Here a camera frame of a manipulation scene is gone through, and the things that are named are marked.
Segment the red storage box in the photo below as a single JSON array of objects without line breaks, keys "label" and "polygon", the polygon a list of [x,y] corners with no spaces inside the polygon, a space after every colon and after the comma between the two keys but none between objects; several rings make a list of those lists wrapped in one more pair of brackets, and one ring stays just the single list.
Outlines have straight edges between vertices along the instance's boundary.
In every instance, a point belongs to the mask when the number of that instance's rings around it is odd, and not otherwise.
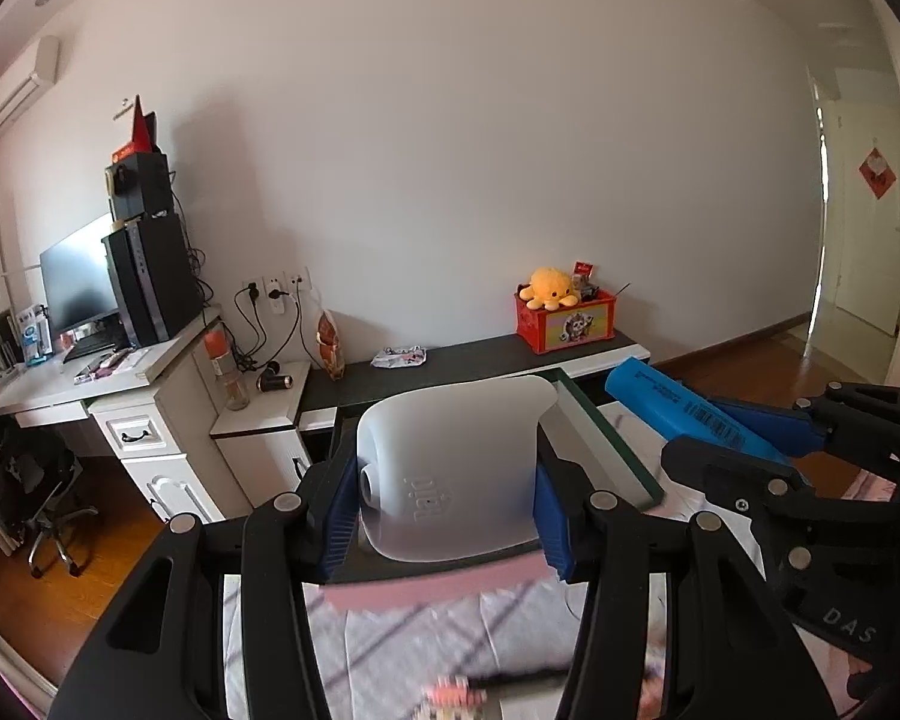
[{"label": "red storage box", "polygon": [[514,293],[516,300],[516,332],[538,354],[579,346],[581,343],[613,338],[613,309],[616,295],[599,290],[597,298],[578,303],[573,308],[547,311],[531,310],[520,299],[520,290]]}]

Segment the yellow octopus plush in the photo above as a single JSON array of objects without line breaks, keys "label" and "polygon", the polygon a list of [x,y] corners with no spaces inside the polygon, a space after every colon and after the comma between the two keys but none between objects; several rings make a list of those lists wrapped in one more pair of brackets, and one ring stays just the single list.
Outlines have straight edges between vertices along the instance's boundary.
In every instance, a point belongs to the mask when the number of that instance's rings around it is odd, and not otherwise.
[{"label": "yellow octopus plush", "polygon": [[556,268],[537,268],[530,276],[530,285],[520,290],[520,299],[527,301],[527,308],[545,308],[557,311],[560,306],[570,308],[580,302],[570,276]]}]

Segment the power cord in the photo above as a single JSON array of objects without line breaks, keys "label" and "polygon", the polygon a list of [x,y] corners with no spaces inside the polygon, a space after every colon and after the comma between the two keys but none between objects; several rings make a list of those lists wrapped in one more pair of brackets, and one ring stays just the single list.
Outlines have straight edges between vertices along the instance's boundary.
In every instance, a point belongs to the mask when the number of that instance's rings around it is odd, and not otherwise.
[{"label": "power cord", "polygon": [[303,316],[303,309],[300,306],[300,282],[295,282],[295,291],[295,296],[291,295],[290,293],[285,293],[284,290],[270,290],[269,293],[266,293],[266,296],[270,300],[276,300],[277,298],[295,298],[295,300],[293,300],[293,304],[296,306],[296,319],[293,321],[293,328],[290,329],[290,335],[287,336],[287,339],[284,341],[284,343],[280,344],[280,348],[271,355],[269,360],[272,360],[281,352],[283,347],[290,342],[291,338],[293,338],[293,332],[296,331],[299,333],[300,343],[303,345],[303,350],[307,353],[307,356],[317,364],[317,367],[322,368],[323,363],[320,362],[320,360],[317,360],[317,358],[310,353],[310,350],[307,348],[307,341],[303,337],[303,322],[300,322],[300,319]]},{"label": "power cord", "polygon": [[257,324],[260,325],[260,332],[264,334],[264,340],[260,341],[260,346],[258,346],[253,351],[253,353],[256,353],[256,352],[262,351],[264,346],[266,346],[266,328],[264,327],[264,323],[260,322],[260,314],[257,314],[257,301],[256,301],[256,298],[253,296],[254,292],[255,292],[255,288],[253,290],[250,290],[250,300],[253,302],[253,318],[257,320]]},{"label": "power cord", "polygon": [[[247,314],[244,312],[244,309],[241,308],[240,303],[237,300],[243,293],[248,293],[250,295],[250,303],[253,306],[253,315],[256,317],[257,324],[260,325],[259,330],[257,329],[257,325],[250,321],[250,317],[247,317]],[[257,289],[257,283],[255,281],[251,281],[250,284],[245,286],[242,290],[237,290],[237,293],[233,295],[233,305],[236,306],[237,311],[240,312],[240,316],[244,318],[244,322],[250,326],[254,336],[256,336],[253,347],[250,351],[245,352],[245,355],[250,358],[252,365],[256,365],[256,362],[253,362],[253,355],[259,352],[264,347],[264,344],[266,344],[266,330],[264,330],[264,326],[260,322],[260,314],[257,313],[257,298],[259,297],[260,290]],[[256,370],[256,368],[250,367],[249,370]]]},{"label": "power cord", "polygon": [[243,351],[240,348],[240,344],[237,343],[237,338],[234,337],[233,331],[227,326],[226,322],[221,319],[221,327],[223,327],[223,332],[226,333],[226,336],[230,341],[230,350],[233,353],[233,361],[237,364],[237,369],[242,372],[248,372],[252,370],[257,370],[259,365],[257,365],[256,360],[253,359],[253,356],[247,354],[247,352]]},{"label": "power cord", "polygon": [[[276,298],[280,298],[283,295],[285,295],[287,298],[290,297],[290,294],[285,293],[284,290],[270,290],[269,293],[266,294],[266,296],[271,300],[276,300]],[[283,343],[280,344],[274,354],[271,354],[271,356],[269,356],[269,359],[266,360],[266,362],[270,362],[276,359],[276,356],[283,351],[283,347],[290,343],[290,339],[293,338],[293,333],[295,333],[295,330],[300,324],[300,316],[300,304],[296,303],[296,319],[293,320],[293,327],[290,327],[290,332],[287,334],[287,338],[284,338]]]},{"label": "power cord", "polygon": [[202,278],[200,278],[200,272],[203,270],[203,266],[206,264],[207,255],[201,248],[197,248],[190,243],[190,231],[187,229],[187,215],[183,213],[183,203],[180,202],[180,198],[176,196],[176,192],[173,190],[173,182],[176,178],[176,170],[170,171],[170,195],[173,196],[173,201],[176,203],[176,208],[179,210],[180,214],[180,227],[183,229],[183,242],[187,247],[187,260],[190,263],[190,273],[194,276],[194,281],[197,282],[197,288],[200,290],[200,295],[203,298],[203,306],[207,308],[210,306],[211,301],[214,298],[213,287],[207,284]]},{"label": "power cord", "polygon": [[[300,282],[299,282],[299,281],[296,282],[295,288],[296,288],[296,310],[297,310],[298,313],[299,313],[299,311],[300,311]],[[317,360],[317,358],[314,357],[314,356],[310,353],[310,350],[307,348],[307,341],[305,341],[304,338],[303,338],[303,322],[300,322],[300,326],[298,327],[298,331],[299,331],[299,333],[300,333],[300,343],[303,344],[303,351],[305,351],[305,352],[307,353],[307,357],[309,357],[311,360],[313,360],[313,361],[317,364],[317,367],[322,368],[322,367],[323,367],[323,363],[320,362],[320,360]]]}]

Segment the air conditioner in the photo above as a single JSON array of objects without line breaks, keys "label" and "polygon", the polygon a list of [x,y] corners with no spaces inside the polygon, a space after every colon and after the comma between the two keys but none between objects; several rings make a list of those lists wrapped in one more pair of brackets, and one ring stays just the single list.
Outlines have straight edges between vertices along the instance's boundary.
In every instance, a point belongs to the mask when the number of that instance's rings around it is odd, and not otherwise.
[{"label": "air conditioner", "polygon": [[56,81],[60,42],[42,37],[0,76],[0,135]]}]

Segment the power outlet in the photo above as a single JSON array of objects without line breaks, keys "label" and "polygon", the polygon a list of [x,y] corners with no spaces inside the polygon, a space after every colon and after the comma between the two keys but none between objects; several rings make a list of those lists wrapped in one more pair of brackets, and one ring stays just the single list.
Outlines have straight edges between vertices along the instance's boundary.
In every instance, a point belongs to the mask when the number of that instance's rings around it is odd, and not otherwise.
[{"label": "power outlet", "polygon": [[250,285],[251,284],[256,285],[257,292],[260,293],[259,295],[257,295],[257,302],[259,303],[261,298],[264,298],[264,280],[263,279],[261,279],[259,276],[254,276],[253,278],[249,278],[245,281],[242,281],[241,285],[240,285],[242,293],[240,295],[237,295],[237,300],[239,300],[240,304],[244,307],[251,305],[251,301],[250,301]]},{"label": "power outlet", "polygon": [[314,288],[313,282],[310,280],[310,269],[304,268],[299,274],[290,274],[287,282],[287,292],[296,298],[296,291],[300,290],[300,295],[308,293]]},{"label": "power outlet", "polygon": [[278,316],[280,316],[280,314],[284,314],[287,311],[287,306],[283,302],[283,295],[277,295],[276,298],[271,298],[271,293],[284,293],[285,291],[286,290],[284,289],[283,284],[280,282],[279,278],[266,279],[264,294],[266,295],[266,298],[271,302],[271,311]]}]

